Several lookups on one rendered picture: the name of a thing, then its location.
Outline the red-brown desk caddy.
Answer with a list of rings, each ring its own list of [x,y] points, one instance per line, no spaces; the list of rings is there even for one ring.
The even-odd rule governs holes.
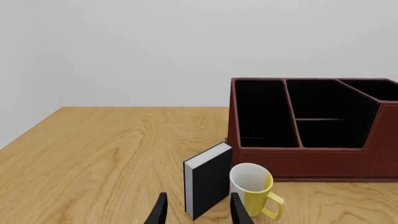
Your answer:
[[[398,82],[233,78],[226,141],[277,181],[398,182]]]

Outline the black book with white pages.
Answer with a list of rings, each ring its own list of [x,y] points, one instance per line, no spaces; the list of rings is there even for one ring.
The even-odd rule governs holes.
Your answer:
[[[221,142],[183,162],[185,212],[196,220],[229,195],[233,148]]]

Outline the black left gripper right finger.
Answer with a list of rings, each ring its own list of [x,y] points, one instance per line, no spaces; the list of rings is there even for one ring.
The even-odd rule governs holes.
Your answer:
[[[236,192],[231,193],[231,218],[233,224],[254,224]]]

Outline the yellow and white mug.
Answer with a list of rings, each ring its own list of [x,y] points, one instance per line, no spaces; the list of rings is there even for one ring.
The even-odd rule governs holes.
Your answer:
[[[238,164],[230,170],[229,181],[231,192],[239,195],[250,217],[264,214],[273,220],[281,218],[284,212],[284,199],[271,192],[274,179],[266,168],[252,163]],[[269,199],[279,205],[277,213],[265,208]]]

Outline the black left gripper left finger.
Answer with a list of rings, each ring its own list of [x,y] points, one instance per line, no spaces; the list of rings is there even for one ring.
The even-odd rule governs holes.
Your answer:
[[[165,224],[167,218],[167,193],[161,192],[144,224]]]

